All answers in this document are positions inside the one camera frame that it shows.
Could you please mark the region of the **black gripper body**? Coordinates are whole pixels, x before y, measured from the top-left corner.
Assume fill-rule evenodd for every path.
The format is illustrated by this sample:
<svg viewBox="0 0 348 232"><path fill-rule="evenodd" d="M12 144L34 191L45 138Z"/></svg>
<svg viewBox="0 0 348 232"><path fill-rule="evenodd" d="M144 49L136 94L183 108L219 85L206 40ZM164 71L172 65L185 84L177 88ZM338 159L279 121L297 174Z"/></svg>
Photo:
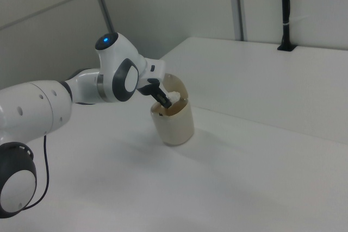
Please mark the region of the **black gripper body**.
<svg viewBox="0 0 348 232"><path fill-rule="evenodd" d="M147 79L143 87L137 88L137 90L144 96L157 96L160 89L160 81L158 79Z"/></svg>

